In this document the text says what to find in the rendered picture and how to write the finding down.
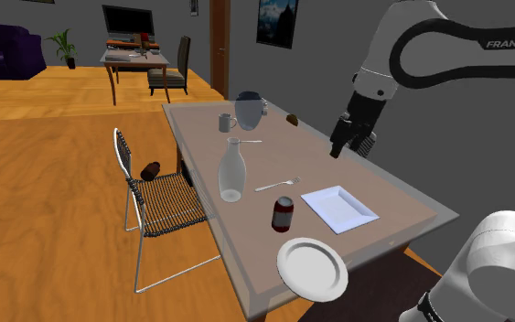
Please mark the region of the dark striped chair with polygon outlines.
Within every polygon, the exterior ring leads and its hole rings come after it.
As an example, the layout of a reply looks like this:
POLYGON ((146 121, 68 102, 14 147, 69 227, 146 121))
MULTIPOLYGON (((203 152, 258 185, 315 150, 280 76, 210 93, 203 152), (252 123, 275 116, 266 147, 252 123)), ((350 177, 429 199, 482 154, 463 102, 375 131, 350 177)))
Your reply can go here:
POLYGON ((150 95, 154 95, 156 89, 182 89, 188 94, 188 63, 191 38, 182 36, 177 52, 177 70, 150 69, 147 72, 147 80, 150 95))

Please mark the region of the brown wooden door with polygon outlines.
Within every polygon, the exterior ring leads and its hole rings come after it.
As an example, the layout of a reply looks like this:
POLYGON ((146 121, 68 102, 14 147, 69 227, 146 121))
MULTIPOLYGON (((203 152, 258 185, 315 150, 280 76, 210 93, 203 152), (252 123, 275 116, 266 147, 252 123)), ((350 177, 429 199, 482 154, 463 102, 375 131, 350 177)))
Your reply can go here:
POLYGON ((231 0, 209 0, 210 85, 229 99, 231 0))

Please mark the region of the silver fork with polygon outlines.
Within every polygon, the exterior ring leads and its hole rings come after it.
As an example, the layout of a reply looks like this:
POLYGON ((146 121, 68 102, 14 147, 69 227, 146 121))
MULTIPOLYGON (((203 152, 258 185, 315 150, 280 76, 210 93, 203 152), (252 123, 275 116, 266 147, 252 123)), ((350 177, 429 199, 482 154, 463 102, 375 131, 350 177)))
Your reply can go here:
POLYGON ((272 185, 267 185, 267 186, 263 186, 263 187, 259 187, 259 188, 255 188, 254 189, 254 192, 260 192, 260 191, 264 191, 266 189, 269 189, 269 188, 275 188, 275 187, 278 187, 278 186, 281 186, 281 185, 293 185, 295 183, 298 183, 300 182, 301 178, 300 177, 295 177, 293 179, 290 179, 290 180, 286 180, 286 181, 283 181, 283 182, 279 182, 279 183, 275 183, 275 184, 272 184, 272 185))

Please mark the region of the grey mug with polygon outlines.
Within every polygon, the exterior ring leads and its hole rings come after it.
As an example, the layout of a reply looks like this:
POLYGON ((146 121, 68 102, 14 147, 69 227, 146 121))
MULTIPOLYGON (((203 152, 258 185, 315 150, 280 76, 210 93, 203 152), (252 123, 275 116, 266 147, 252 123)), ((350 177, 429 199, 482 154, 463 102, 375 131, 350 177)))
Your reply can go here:
POLYGON ((221 113, 219 115, 219 131, 222 133, 229 133, 237 123, 237 119, 229 113, 221 113))

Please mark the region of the wooden desk with monitor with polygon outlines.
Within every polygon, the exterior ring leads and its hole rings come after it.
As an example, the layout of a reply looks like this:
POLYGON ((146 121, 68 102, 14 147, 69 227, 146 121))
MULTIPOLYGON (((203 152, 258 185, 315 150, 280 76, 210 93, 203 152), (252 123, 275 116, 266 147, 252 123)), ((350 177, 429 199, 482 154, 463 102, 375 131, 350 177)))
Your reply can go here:
POLYGON ((113 105, 116 104, 115 85, 119 83, 118 71, 121 67, 162 70, 162 88, 167 102, 170 102, 166 72, 169 62, 150 49, 151 37, 155 35, 152 11, 116 5, 103 5, 102 11, 109 37, 137 35, 137 43, 133 44, 109 39, 107 49, 100 59, 109 76, 113 105))

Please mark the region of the beige dining table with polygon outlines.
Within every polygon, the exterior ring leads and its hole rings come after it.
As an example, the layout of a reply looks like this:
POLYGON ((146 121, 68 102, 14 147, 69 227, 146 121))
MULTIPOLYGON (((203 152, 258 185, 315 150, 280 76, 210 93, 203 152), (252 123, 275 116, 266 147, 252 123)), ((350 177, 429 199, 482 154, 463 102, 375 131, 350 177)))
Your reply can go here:
POLYGON ((277 253, 287 241, 298 237, 319 240, 334 249, 348 269, 355 269, 457 217, 349 150, 339 158, 331 157, 325 135, 303 123, 291 125, 273 105, 254 130, 235 127, 229 133, 219 131, 219 115, 233 113, 231 102, 172 103, 164 110, 249 321, 295 299, 276 267, 277 253), (229 137, 263 141, 240 146, 246 183, 235 203, 223 201, 218 186, 219 163, 229 137), (300 182, 254 192, 295 177, 300 182), (343 187, 380 218, 340 234, 333 232, 301 195, 334 186, 343 187), (282 196, 294 202, 294 213, 289 231, 277 232, 272 217, 274 203, 282 196))

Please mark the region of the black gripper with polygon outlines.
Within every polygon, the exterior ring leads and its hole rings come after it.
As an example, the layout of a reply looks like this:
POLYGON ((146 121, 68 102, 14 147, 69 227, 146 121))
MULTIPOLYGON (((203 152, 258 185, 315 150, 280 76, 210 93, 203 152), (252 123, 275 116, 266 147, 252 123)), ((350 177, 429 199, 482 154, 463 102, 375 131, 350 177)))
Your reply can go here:
POLYGON ((330 136, 332 148, 329 154, 338 158, 343 146, 356 136, 364 138, 356 153, 367 158, 377 140, 377 135, 372 130, 381 116, 386 102, 386 100, 365 97, 355 91, 349 100, 346 111, 338 118, 336 127, 330 136))

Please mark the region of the red soda can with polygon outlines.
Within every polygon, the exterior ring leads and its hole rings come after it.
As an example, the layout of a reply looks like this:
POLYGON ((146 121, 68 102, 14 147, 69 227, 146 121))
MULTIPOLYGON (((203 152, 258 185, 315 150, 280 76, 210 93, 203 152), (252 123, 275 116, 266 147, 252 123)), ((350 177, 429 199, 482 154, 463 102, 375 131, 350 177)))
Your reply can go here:
POLYGON ((294 202, 287 196, 274 203, 272 228, 277 232, 289 231, 294 213, 294 202))

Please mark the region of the large dark wall picture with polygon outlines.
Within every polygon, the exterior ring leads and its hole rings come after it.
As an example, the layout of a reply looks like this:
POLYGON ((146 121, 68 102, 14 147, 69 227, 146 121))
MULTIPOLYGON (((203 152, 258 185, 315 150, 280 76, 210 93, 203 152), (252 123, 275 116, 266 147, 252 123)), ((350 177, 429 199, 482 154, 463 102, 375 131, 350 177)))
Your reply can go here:
POLYGON ((256 42, 291 49, 299 0, 260 0, 256 42))

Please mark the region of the green potted plant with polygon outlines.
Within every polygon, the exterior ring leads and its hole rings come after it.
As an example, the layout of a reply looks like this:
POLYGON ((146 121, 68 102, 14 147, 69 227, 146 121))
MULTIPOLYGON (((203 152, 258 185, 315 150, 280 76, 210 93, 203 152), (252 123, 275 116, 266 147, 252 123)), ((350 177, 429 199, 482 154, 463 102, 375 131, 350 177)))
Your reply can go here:
POLYGON ((70 44, 68 41, 69 31, 70 29, 67 28, 65 31, 58 32, 54 36, 47 38, 47 40, 51 40, 59 46, 56 51, 56 56, 61 60, 64 60, 70 70, 75 70, 75 58, 77 57, 78 52, 75 46, 70 44))

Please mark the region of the white round plate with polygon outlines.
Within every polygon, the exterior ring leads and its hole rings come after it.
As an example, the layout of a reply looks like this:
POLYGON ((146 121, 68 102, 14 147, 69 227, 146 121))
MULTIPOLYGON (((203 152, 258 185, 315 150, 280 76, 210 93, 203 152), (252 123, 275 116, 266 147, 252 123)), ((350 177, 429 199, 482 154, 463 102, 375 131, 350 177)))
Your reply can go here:
POLYGON ((312 238, 287 241, 277 254, 277 270, 296 295, 325 303, 341 297, 348 286, 348 269, 325 243, 312 238))

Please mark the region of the white square plate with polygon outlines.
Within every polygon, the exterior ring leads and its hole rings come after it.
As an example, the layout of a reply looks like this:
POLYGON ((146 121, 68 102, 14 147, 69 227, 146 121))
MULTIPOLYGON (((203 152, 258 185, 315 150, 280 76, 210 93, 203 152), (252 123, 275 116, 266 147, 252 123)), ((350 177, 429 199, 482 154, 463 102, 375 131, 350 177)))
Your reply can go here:
POLYGON ((301 195, 301 199, 336 234, 380 218, 341 186, 306 193, 301 195))

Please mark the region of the brown cylinder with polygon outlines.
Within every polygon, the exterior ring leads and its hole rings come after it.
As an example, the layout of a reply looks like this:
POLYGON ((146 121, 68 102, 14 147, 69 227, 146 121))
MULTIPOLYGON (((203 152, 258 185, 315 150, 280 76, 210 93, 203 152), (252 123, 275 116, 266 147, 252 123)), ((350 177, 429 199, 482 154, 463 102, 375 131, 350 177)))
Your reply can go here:
POLYGON ((157 161, 149 163, 140 173, 140 178, 144 181, 153 181, 160 171, 160 164, 157 161))

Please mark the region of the clear glass bottle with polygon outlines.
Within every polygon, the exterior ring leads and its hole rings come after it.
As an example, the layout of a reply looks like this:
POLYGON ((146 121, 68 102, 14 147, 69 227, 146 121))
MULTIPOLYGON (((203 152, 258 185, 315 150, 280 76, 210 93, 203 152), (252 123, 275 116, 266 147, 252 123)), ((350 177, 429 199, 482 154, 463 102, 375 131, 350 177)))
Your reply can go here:
POLYGON ((246 165, 240 152, 241 140, 227 139, 227 149, 220 160, 218 182, 220 197, 229 203, 241 199, 246 181, 246 165))

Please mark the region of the purple sofa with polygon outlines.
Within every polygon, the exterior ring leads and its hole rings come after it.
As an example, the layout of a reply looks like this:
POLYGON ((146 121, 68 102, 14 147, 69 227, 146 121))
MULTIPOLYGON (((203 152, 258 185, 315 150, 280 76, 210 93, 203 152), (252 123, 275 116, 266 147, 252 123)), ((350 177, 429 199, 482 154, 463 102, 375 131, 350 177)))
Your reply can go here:
POLYGON ((24 27, 0 25, 0 80, 29 80, 45 70, 41 41, 24 27))

